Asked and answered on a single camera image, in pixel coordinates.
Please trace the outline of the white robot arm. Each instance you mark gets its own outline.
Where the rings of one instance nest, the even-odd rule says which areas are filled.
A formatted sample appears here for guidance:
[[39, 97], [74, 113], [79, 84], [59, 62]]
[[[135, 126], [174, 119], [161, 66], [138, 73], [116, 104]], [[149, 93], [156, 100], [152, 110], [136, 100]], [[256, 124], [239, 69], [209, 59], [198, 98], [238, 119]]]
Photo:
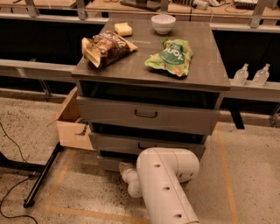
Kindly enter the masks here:
[[189, 150], [148, 148], [136, 164], [119, 164], [122, 179], [133, 198], [143, 198], [150, 224], [199, 224], [181, 184], [200, 171], [198, 158]]

